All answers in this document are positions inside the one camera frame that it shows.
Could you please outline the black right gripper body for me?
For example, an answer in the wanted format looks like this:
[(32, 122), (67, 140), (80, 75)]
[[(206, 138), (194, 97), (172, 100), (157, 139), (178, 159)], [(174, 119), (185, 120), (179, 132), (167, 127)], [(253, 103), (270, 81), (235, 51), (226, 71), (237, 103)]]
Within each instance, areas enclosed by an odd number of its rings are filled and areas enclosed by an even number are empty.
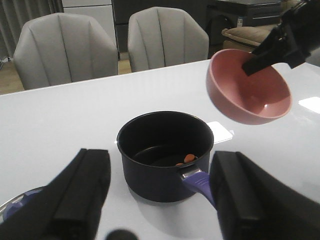
[(303, 64), (320, 47), (320, 2), (301, 0), (281, 16), (277, 62)]

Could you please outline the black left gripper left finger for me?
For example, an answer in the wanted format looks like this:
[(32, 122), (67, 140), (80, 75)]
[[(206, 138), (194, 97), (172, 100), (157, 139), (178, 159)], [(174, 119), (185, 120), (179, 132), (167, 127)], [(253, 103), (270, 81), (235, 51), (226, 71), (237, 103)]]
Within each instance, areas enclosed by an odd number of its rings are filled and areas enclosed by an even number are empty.
[(41, 192), (0, 224), (0, 238), (93, 240), (110, 182), (108, 151), (82, 148)]

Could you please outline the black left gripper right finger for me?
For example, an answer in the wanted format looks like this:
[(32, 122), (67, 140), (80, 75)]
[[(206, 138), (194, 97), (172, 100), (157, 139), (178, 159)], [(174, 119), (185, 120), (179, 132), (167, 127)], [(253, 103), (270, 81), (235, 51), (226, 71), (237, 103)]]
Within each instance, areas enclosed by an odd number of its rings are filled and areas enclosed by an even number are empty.
[(320, 204), (241, 152), (216, 151), (210, 189), (225, 240), (318, 240)]

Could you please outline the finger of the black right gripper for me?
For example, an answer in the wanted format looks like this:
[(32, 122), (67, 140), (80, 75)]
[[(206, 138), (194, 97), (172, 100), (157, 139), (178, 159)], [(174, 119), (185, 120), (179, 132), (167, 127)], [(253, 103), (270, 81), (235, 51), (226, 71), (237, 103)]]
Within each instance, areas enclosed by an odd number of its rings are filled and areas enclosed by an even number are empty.
[(266, 53), (286, 55), (294, 48), (295, 38), (291, 26), (278, 24), (252, 53), (256, 56)]
[(253, 55), (249, 60), (246, 60), (241, 68), (247, 76), (251, 76), (261, 70), (264, 70), (274, 64), (285, 64), (289, 67), (289, 64), (285, 62), (282, 55), (275, 51), (263, 52), (258, 55)]

